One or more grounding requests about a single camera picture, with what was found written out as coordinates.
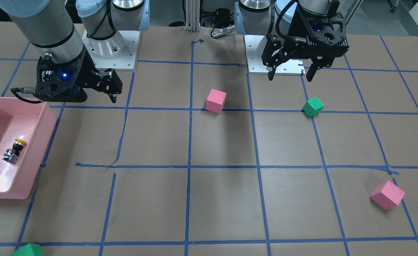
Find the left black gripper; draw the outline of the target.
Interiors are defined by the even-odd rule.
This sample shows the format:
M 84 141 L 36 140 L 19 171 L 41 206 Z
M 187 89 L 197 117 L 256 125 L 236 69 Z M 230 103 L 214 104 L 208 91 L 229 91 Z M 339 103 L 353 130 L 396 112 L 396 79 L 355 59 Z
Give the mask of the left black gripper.
M 284 28 L 288 10 L 289 6 L 275 7 L 261 59 L 267 66 L 269 81 L 283 63 L 310 59 L 306 79 L 311 82 L 318 70 L 330 68 L 336 58 L 349 50 L 346 21 L 337 6 L 297 6 L 289 27 Z

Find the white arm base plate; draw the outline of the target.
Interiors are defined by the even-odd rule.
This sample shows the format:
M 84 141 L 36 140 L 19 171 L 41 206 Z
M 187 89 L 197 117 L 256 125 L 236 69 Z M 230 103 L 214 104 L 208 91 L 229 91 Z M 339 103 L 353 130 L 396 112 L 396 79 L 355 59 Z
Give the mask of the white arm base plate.
M 267 75 L 267 66 L 263 65 L 261 54 L 266 46 L 265 36 L 247 34 L 244 36 L 245 53 L 248 64 L 249 74 Z M 292 59 L 279 65 L 275 75 L 300 76 L 305 74 L 303 61 Z
M 84 31 L 82 41 L 98 70 L 134 71 L 140 31 L 117 31 L 110 39 L 90 39 Z

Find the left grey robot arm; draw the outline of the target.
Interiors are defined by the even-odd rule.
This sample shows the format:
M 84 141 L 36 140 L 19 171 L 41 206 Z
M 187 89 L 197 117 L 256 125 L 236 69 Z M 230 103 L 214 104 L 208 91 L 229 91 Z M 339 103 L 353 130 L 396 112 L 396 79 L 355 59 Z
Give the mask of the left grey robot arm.
M 338 0 L 240 0 L 234 13 L 236 33 L 265 37 L 261 61 L 269 80 L 289 60 L 310 59 L 310 82 L 350 49 L 339 5 Z

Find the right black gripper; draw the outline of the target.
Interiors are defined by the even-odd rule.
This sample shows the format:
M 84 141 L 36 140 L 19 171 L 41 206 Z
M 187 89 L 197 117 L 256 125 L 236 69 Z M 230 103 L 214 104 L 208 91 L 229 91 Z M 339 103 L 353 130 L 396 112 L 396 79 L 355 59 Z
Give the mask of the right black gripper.
M 112 103 L 122 93 L 123 83 L 114 69 L 99 72 L 87 49 L 73 60 L 58 64 L 54 54 L 45 52 L 37 63 L 35 98 L 46 102 L 74 102 L 87 100 L 84 89 L 94 89 L 107 94 Z

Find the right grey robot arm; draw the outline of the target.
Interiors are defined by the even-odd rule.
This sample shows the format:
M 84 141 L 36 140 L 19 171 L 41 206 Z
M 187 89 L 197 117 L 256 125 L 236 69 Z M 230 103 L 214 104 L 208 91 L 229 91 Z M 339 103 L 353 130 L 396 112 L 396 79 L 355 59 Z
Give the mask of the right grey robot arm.
M 37 48 L 37 83 L 12 88 L 19 100 L 82 103 L 85 89 L 107 94 L 112 103 L 122 93 L 116 69 L 132 69 L 135 49 L 124 33 L 146 31 L 149 0 L 77 0 L 77 14 L 85 26 L 80 36 L 65 6 L 58 0 L 0 0 L 28 41 Z

